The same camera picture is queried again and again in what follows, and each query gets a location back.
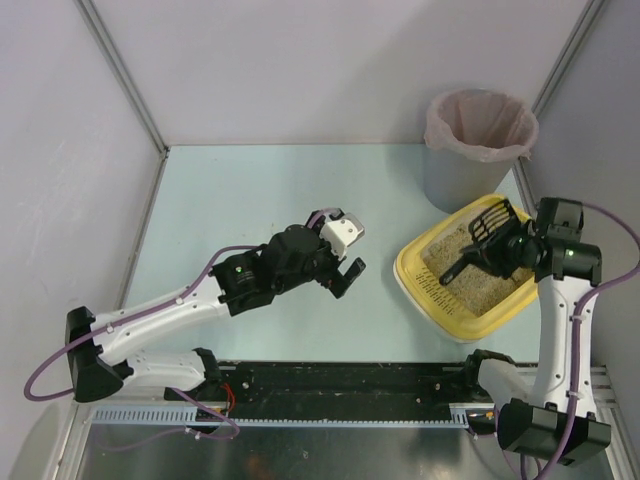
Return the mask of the black litter scoop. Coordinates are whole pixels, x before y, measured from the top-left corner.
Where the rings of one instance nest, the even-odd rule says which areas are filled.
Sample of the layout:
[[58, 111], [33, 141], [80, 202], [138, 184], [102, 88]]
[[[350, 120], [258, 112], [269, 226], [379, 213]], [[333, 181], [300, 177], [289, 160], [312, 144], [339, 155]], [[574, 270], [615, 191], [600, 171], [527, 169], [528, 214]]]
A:
[[449, 285], [468, 266], [495, 278], [509, 279], [518, 268], [509, 252], [509, 245], [519, 237], [521, 226], [508, 199], [483, 210], [468, 226], [472, 243], [460, 250], [460, 258], [439, 277], [439, 283]]

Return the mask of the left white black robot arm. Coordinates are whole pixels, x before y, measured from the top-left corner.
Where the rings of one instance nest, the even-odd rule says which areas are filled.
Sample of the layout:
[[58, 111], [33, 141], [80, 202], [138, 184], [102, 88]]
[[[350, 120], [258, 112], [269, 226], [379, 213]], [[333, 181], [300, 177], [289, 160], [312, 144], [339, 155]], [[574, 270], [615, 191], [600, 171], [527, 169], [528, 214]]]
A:
[[226, 319], [270, 305], [301, 285], [315, 281], [341, 298], [366, 265], [354, 260], [339, 271], [348, 248], [364, 235], [344, 216], [316, 226], [291, 225], [271, 240], [210, 261], [182, 291], [125, 310], [95, 315], [82, 306], [66, 318], [65, 343], [74, 399], [106, 399], [126, 386], [151, 386], [195, 393], [220, 382], [213, 353], [157, 355], [145, 347], [203, 321]]

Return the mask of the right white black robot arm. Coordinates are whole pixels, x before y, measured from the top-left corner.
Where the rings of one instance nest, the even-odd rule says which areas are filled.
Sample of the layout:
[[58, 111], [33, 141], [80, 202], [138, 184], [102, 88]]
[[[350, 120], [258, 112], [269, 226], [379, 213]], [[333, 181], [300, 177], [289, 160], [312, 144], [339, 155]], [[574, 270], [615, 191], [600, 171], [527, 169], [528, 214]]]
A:
[[533, 272], [541, 330], [535, 381], [527, 386], [514, 360], [475, 350], [465, 362], [465, 380], [484, 390], [497, 410], [501, 449], [554, 465], [576, 466], [606, 449], [611, 428], [596, 418], [591, 387], [591, 319], [599, 294], [602, 254], [582, 242], [580, 202], [543, 198], [533, 220], [520, 219], [500, 200], [471, 221], [463, 258], [484, 272], [506, 278], [519, 268]]

